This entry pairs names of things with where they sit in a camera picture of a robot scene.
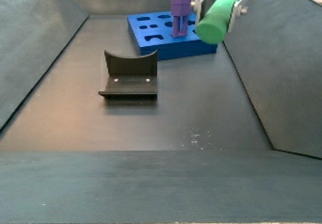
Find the green cylinder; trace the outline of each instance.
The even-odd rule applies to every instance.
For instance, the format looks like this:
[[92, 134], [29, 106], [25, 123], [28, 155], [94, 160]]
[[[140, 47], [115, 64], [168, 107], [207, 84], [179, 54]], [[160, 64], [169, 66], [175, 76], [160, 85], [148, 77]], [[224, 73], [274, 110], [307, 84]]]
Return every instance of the green cylinder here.
[[196, 26], [201, 41], [217, 44], [224, 40], [229, 15], [237, 0], [216, 0]]

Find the shape sorter hole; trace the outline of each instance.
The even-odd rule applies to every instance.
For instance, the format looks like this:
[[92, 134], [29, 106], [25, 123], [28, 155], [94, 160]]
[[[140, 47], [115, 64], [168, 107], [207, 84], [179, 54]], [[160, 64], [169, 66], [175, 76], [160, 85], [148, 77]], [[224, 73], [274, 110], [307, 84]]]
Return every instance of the shape sorter hole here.
[[144, 39], [145, 39], [147, 41], [149, 41], [151, 39], [159, 39], [159, 40], [163, 40], [163, 36], [161, 36], [161, 35], [145, 36]]
[[151, 19], [149, 17], [137, 17], [137, 21], [147, 21], [149, 19]]
[[164, 25], [172, 27], [172, 22], [165, 22]]
[[171, 16], [168, 16], [168, 15], [160, 15], [160, 16], [157, 16], [159, 18], [161, 18], [161, 19], [165, 19], [165, 18], [169, 18]]

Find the blue shape sorter block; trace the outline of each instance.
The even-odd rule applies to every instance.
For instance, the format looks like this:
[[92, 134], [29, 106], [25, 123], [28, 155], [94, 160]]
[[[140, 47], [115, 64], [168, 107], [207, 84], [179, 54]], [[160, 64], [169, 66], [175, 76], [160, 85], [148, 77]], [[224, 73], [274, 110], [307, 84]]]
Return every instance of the blue shape sorter block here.
[[195, 34], [195, 14], [189, 14], [187, 36], [172, 38], [169, 11], [129, 15], [128, 28], [141, 55], [157, 50], [157, 60], [216, 53], [217, 45], [209, 45]]

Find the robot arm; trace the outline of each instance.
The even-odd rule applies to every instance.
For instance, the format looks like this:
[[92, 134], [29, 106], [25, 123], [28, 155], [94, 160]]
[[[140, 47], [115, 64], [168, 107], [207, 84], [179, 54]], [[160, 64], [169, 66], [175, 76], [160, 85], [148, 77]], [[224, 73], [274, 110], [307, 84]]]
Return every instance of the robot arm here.
[[[228, 32], [231, 32], [232, 25], [235, 22], [235, 17], [240, 16], [240, 14], [247, 13], [247, 7], [244, 6], [245, 2], [247, 0], [239, 0], [233, 5], [233, 9], [231, 11], [231, 17], [229, 17]], [[203, 19], [203, 16], [204, 16], [204, 0], [193, 0], [192, 9], [193, 9], [193, 12], [196, 13], [196, 25], [197, 25], [199, 21]]]
[[228, 21], [227, 32], [232, 31], [232, 26], [233, 26], [236, 17], [239, 17], [241, 14], [247, 14], [245, 3], [247, 3], [247, 0], [239, 0], [233, 4], [231, 16], [229, 16], [229, 21]]
[[192, 10], [196, 14], [196, 22], [195, 24], [199, 23], [200, 19], [203, 18], [204, 16], [204, 0], [193, 0], [192, 1]]

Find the black floor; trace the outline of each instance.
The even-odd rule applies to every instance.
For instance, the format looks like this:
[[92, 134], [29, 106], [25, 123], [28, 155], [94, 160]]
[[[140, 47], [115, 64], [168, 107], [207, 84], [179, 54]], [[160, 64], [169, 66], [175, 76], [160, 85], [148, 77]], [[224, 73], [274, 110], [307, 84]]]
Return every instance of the black floor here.
[[224, 47], [159, 62], [129, 105], [97, 95], [104, 49], [135, 54], [123, 17], [85, 23], [1, 133], [0, 222], [322, 222], [322, 162], [271, 149]]

